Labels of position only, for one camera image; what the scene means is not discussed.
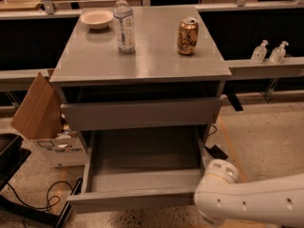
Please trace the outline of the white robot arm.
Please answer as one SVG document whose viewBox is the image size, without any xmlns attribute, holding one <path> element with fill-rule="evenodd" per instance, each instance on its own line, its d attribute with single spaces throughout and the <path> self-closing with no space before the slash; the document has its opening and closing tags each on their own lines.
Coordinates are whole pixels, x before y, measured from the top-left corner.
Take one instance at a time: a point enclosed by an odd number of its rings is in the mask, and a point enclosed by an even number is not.
<svg viewBox="0 0 304 228">
<path fill-rule="evenodd" d="M 205 169 L 194 202 L 210 226 L 243 219 L 304 228 L 304 175 L 240 183 L 234 165 L 215 159 Z"/>
</svg>

